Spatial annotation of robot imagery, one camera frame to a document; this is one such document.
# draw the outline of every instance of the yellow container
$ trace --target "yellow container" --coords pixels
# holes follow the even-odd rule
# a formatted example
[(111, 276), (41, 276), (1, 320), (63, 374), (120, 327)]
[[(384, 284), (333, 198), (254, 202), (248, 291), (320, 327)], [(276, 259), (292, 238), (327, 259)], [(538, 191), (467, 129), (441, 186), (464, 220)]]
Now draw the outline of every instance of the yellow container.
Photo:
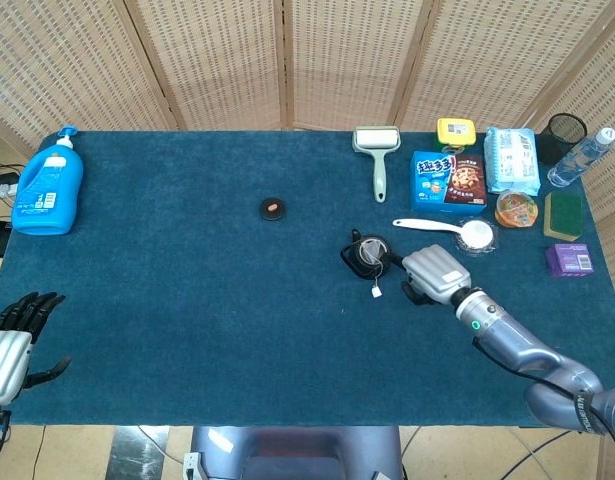
[(440, 150), (445, 153), (462, 153), (468, 145), (476, 143), (474, 122), (466, 118), (439, 118), (436, 125)]

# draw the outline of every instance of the blue detergent bottle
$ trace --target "blue detergent bottle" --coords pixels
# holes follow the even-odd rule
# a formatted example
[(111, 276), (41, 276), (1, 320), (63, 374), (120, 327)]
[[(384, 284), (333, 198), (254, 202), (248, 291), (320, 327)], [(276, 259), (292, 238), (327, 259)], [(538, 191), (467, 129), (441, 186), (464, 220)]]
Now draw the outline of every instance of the blue detergent bottle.
[(77, 133), (65, 125), (52, 145), (34, 155), (18, 181), (11, 214), (14, 230), (27, 235), (63, 235), (76, 218), (83, 162), (69, 137)]

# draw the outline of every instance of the blue carpet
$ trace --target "blue carpet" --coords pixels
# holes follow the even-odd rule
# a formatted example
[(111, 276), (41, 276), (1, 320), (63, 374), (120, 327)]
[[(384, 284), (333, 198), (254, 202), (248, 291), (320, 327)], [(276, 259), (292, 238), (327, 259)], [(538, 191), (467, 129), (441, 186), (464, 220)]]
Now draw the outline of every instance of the blue carpet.
[[(338, 255), (353, 227), (403, 255), (454, 252), (475, 285), (615, 387), (615, 296), (587, 205), (587, 278), (550, 276), (542, 198), (536, 227), (501, 229), (480, 258), (449, 234), (391, 226), (411, 215), (409, 161), (432, 134), (402, 135), (384, 204), (349, 132), (83, 132), (74, 145), (85, 176), (71, 234), (12, 234), (0, 273), (0, 310), (32, 290), (67, 295), (31, 367), (73, 363), (16, 400), (17, 423), (535, 424), (527, 381), (479, 354), (451, 308), (414, 306), (397, 270), (372, 299)], [(281, 221), (258, 214), (269, 196), (286, 202)]]

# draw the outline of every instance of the white spoon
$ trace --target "white spoon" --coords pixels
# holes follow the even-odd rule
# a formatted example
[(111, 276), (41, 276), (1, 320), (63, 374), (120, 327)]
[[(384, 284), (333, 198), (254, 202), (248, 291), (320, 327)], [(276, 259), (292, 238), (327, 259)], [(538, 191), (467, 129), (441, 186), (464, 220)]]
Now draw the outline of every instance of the white spoon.
[(416, 230), (442, 230), (460, 235), (461, 240), (469, 248), (478, 250), (485, 248), (494, 240), (494, 231), (487, 222), (470, 220), (462, 227), (451, 223), (435, 222), (420, 218), (399, 218), (392, 223), (396, 227), (413, 228)]

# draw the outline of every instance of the snack box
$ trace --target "snack box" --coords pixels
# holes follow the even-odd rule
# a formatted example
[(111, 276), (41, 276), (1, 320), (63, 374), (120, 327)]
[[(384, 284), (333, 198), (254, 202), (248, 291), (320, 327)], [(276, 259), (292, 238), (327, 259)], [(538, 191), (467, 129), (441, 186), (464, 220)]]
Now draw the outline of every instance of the snack box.
[(414, 152), (410, 181), (412, 210), (473, 215), (487, 206), (480, 155)]

